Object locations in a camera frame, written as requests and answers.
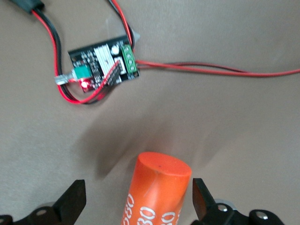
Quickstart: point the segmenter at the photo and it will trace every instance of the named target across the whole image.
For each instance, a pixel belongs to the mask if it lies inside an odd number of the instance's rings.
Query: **table surface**
[[[105,0],[45,0],[67,51],[123,35]],[[120,0],[141,35],[135,57],[204,61],[248,71],[300,67],[300,1]],[[300,77],[243,78],[142,70],[101,103],[70,105],[53,81],[43,26],[0,1],[0,215],[21,219],[85,179],[76,224],[119,224],[136,157],[175,156],[215,198],[248,214],[300,223]],[[191,182],[180,217],[196,214]]]

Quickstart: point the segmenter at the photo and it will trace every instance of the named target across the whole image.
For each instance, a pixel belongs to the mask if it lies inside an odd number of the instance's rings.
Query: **metal bolt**
[[[218,205],[217,208],[218,208],[220,211],[222,211],[222,212],[227,212],[227,211],[228,211],[227,207],[224,206],[224,205]]]
[[[256,215],[257,215],[257,217],[260,218],[260,219],[268,219],[267,214],[265,214],[264,212],[257,211],[257,212],[256,212]]]
[[[47,212],[47,210],[40,210],[37,212],[37,216],[41,216],[43,214],[45,214]]]

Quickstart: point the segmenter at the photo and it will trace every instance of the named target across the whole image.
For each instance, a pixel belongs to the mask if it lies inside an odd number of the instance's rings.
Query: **cable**
[[[51,32],[51,36],[54,37],[55,39],[55,43],[56,43],[56,62],[57,62],[57,71],[58,74],[61,75],[63,74],[62,72],[62,66],[61,66],[61,43],[60,43],[60,37],[57,33],[57,30],[55,29],[54,25],[51,23],[51,21],[43,14],[42,11],[40,11],[39,9],[35,9],[33,10],[33,14],[34,16],[38,16],[38,20],[39,21],[43,21],[43,25],[45,26],[46,29],[49,29]],[[76,100],[76,98],[70,93],[70,91],[68,90],[68,87],[64,84],[61,86],[61,90],[62,92],[69,98],[72,100]]]
[[[116,11],[116,13],[118,14],[118,16],[119,16],[120,19],[121,19],[121,15],[120,15],[120,13],[119,13],[117,7],[115,6],[115,4],[112,2],[112,0],[107,0],[107,1],[110,3],[110,5],[113,7],[113,9]],[[131,39],[132,39],[131,49],[133,50],[133,49],[135,48],[135,36],[134,36],[133,31],[132,31],[132,29],[131,29],[131,27],[130,27],[129,24],[128,24],[128,27],[129,27],[129,32],[130,32],[130,33],[129,33],[129,34],[126,33],[126,35],[127,35],[128,38],[129,38],[129,36],[130,36]]]
[[[246,73],[247,71],[233,68],[233,67],[228,67],[228,66],[222,66],[218,64],[213,64],[213,63],[205,63],[205,62],[168,62],[166,64],[169,65],[176,65],[176,66],[201,66],[201,67],[211,67],[211,68],[219,68],[219,69],[225,69],[229,71],[234,71],[234,72],[241,72],[241,73]],[[139,64],[138,65],[139,69],[150,69],[153,68],[152,66],[148,65],[143,65]]]
[[[165,63],[157,63],[157,62],[149,62],[143,60],[137,60],[136,63],[147,65],[153,68],[167,68],[167,69],[175,69],[188,71],[193,73],[201,73],[201,74],[213,74],[213,75],[228,75],[228,76],[248,76],[248,77],[276,77],[276,76],[284,76],[300,73],[300,69],[289,70],[284,72],[276,72],[276,73],[253,73],[253,72],[235,72],[235,71],[220,71],[220,70],[212,70],[212,69],[201,69],[187,66],[179,66],[173,64],[165,64]]]
[[[134,37],[134,34],[133,34],[133,31],[132,31],[131,27],[127,23],[127,20],[126,20],[124,14],[122,12],[121,7],[118,5],[116,0],[108,0],[108,2],[111,4],[113,9],[116,11],[116,13],[119,15],[120,19],[122,20],[125,32],[127,34],[128,40],[129,40],[129,44],[130,44],[131,48],[134,49],[134,47],[135,47],[134,38],[135,37]]]
[[[58,49],[57,42],[59,43],[59,46],[60,46],[60,39],[59,39],[58,33],[56,32],[54,26],[51,25],[51,22],[47,19],[47,17],[41,11],[35,9],[32,11],[32,13],[43,24],[43,26],[46,28],[46,30],[48,31],[48,34],[51,38],[52,45],[53,45],[53,53],[54,53],[54,74],[55,74],[55,76],[58,76],[58,75],[62,74],[62,73],[60,73],[60,71],[61,71],[61,63],[59,64],[60,58],[58,57],[59,49]],[[69,94],[69,91],[65,85],[61,85],[61,86],[57,85],[57,87],[58,87],[60,94],[66,101],[68,101],[72,104],[88,104],[90,100],[95,98],[97,96],[97,94],[100,93],[101,89],[105,85],[105,82],[106,82],[106,80],[104,79],[102,81],[100,87],[96,91],[94,91],[94,93],[91,96],[89,96],[88,98],[83,99],[83,100],[78,100],[75,97],[73,97],[71,94]]]

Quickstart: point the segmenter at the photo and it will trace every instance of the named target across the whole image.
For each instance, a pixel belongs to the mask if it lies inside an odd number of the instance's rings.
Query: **wire insulation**
[[[235,72],[235,71],[203,69],[203,68],[180,66],[180,65],[166,64],[166,63],[157,63],[157,62],[150,62],[150,61],[143,61],[143,60],[136,60],[136,63],[141,65],[147,65],[153,68],[167,68],[167,69],[181,70],[181,71],[187,71],[193,73],[227,75],[227,76],[276,77],[276,76],[285,76],[285,75],[300,73],[300,69],[289,70],[284,72],[276,72],[276,73],[253,73],[253,72]]]

